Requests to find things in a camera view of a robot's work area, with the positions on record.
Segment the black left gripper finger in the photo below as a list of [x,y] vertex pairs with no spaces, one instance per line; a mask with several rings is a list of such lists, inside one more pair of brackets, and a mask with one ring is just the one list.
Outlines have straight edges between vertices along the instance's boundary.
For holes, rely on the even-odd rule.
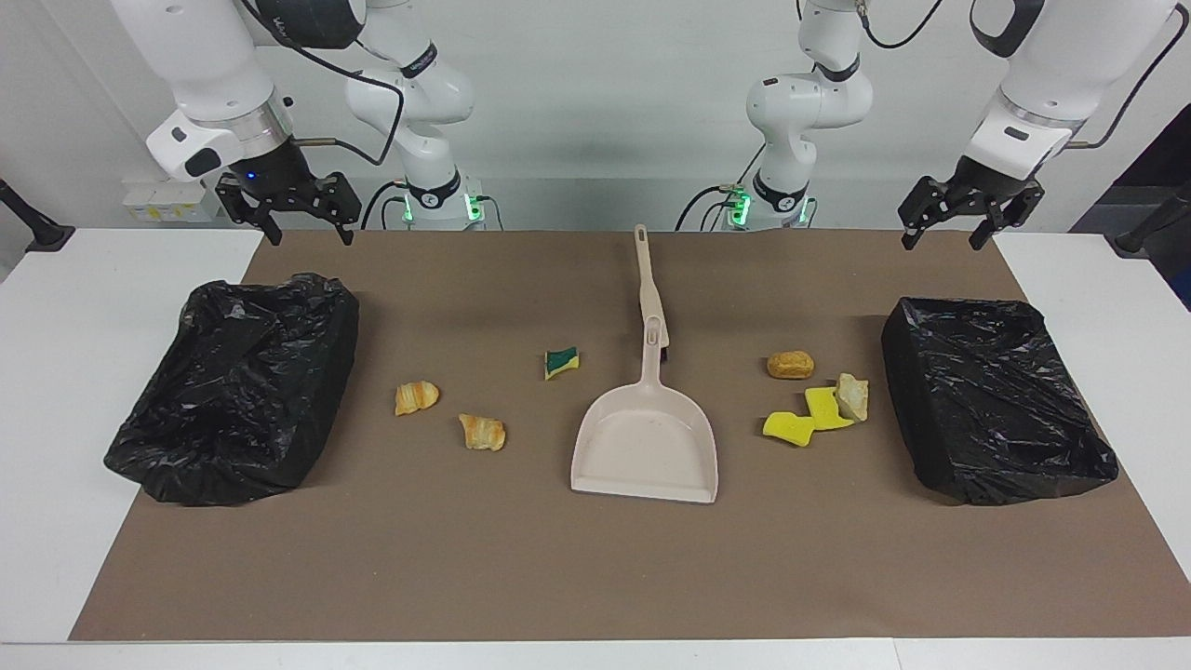
[[953,213],[947,203],[947,188],[948,183],[922,177],[898,206],[899,221],[904,228],[902,245],[905,250],[913,250],[919,237],[931,226],[950,220]]
[[994,234],[1005,228],[1017,228],[1017,226],[1024,225],[1043,195],[1045,190],[1041,183],[1027,182],[1024,189],[1014,195],[1008,203],[1000,203],[992,195],[980,196],[977,202],[977,213],[983,215],[983,220],[969,234],[969,248],[975,251],[983,250]]

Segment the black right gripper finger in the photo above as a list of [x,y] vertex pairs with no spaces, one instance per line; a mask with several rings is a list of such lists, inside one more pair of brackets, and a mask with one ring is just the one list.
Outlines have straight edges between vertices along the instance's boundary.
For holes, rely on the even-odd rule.
[[241,182],[233,175],[222,175],[216,183],[216,195],[231,221],[260,230],[272,246],[280,246],[283,234],[272,215],[272,202],[251,203]]
[[360,221],[361,212],[360,198],[344,173],[332,171],[314,179],[312,217],[330,224],[347,248],[353,245],[353,226]]

